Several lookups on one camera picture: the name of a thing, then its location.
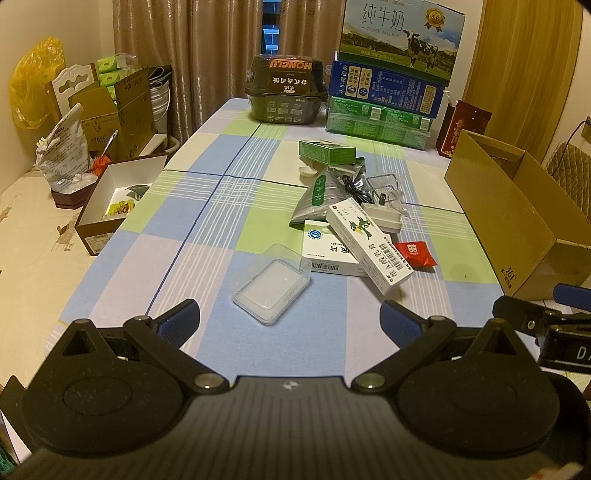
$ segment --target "transparent plastic lid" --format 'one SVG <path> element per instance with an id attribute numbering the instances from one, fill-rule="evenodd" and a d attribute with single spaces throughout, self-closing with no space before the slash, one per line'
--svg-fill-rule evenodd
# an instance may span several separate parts
<path id="1" fill-rule="evenodd" d="M 232 280 L 232 301 L 265 325 L 274 323 L 310 284 L 312 262 L 280 244 Z"/>

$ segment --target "red candy wrapper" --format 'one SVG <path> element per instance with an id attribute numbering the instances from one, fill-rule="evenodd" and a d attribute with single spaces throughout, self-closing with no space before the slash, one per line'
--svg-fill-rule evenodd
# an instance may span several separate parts
<path id="1" fill-rule="evenodd" d="M 394 244 L 394 246 L 413 268 L 434 267 L 437 265 L 425 242 L 401 242 Z"/>

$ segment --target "white spoon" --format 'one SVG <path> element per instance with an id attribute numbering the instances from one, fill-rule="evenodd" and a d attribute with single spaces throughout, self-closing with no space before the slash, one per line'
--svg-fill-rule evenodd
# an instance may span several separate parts
<path id="1" fill-rule="evenodd" d="M 306 165 L 305 167 L 298 168 L 298 170 L 300 171 L 300 175 L 302 175 L 303 177 L 313 177 L 314 175 L 316 175 L 318 173 L 318 170 L 316 170 L 311 164 L 312 161 L 310 160 L 310 163 L 308 165 Z"/>

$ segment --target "charger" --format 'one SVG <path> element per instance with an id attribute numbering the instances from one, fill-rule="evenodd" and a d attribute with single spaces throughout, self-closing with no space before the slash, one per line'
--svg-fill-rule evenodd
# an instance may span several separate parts
<path id="1" fill-rule="evenodd" d="M 402 215 L 399 211 L 373 203 L 362 203 L 361 208 L 365 210 L 365 213 L 369 215 L 382 232 L 400 233 Z"/>

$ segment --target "curtain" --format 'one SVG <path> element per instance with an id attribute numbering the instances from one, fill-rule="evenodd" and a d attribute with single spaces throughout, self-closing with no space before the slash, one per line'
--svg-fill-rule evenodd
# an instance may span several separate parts
<path id="1" fill-rule="evenodd" d="M 279 53 L 331 65 L 339 49 L 345 0 L 281 0 Z"/>
<path id="2" fill-rule="evenodd" d="M 261 0 L 113 0 L 115 50 L 173 67 L 173 135 L 185 142 L 228 99 L 244 97 L 261 45 Z"/>
<path id="3" fill-rule="evenodd" d="M 579 52 L 577 0 L 488 0 L 464 100 L 492 112 L 486 134 L 542 162 Z"/>

